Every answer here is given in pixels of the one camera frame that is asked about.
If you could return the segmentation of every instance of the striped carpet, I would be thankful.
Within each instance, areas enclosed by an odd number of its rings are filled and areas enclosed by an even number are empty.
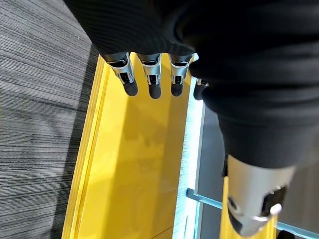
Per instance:
[[[0,1],[0,238],[61,237],[97,51],[62,0]]]

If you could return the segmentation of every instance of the floor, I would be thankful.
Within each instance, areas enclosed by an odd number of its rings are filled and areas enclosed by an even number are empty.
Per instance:
[[[0,238],[61,237],[97,56],[62,0],[0,1]]]

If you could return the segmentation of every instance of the yellow surface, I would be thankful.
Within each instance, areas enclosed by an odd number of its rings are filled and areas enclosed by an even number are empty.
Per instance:
[[[241,239],[235,230],[232,228],[228,217],[227,210],[227,194],[228,194],[228,178],[224,178],[224,191],[223,191],[223,210],[220,225],[220,239]],[[276,238],[276,218],[268,222],[267,226],[257,235],[243,239],[275,239]]]
[[[172,237],[190,78],[172,96],[165,54],[162,96],[153,100],[140,62],[131,59],[135,97],[99,58],[63,239]]]

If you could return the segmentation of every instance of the silver robotic part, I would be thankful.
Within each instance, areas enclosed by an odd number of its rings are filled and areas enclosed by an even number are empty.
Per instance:
[[[202,82],[202,79],[201,78],[197,78],[197,80],[196,80],[196,84],[197,85],[199,85],[199,86],[201,86],[201,85],[204,85],[204,86],[208,86],[208,83],[206,83],[206,82],[204,82],[204,84],[203,84],[203,82]]]
[[[160,77],[161,77],[161,54],[159,55],[158,60],[155,64],[146,64],[146,62],[141,61],[144,74],[146,77],[146,80],[149,85],[151,85],[151,76],[156,77],[156,85],[160,83]]]
[[[128,77],[129,83],[132,83],[134,81],[134,70],[133,70],[133,66],[130,60],[130,55],[128,52],[126,53],[125,59],[118,62],[107,62],[107,63],[111,66],[115,75],[121,80],[123,84],[127,83],[126,82],[127,78],[125,79],[123,78],[125,76]]]
[[[181,76],[181,81],[179,84],[182,85],[186,78],[190,60],[184,61],[184,62],[174,62],[171,56],[169,56],[169,59],[170,59],[171,82],[175,85],[176,76]]]
[[[250,237],[282,210],[295,167],[261,168],[228,156],[228,213],[235,231]]]

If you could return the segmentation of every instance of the robotic hand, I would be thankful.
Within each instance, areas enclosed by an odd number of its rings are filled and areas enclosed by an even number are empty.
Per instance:
[[[242,236],[262,229],[282,210],[319,122],[319,2],[65,1],[131,96],[138,90],[128,52],[138,53],[155,99],[160,53],[171,55],[176,96],[176,76],[198,53],[190,72],[200,79],[196,98],[218,114],[230,221]]]

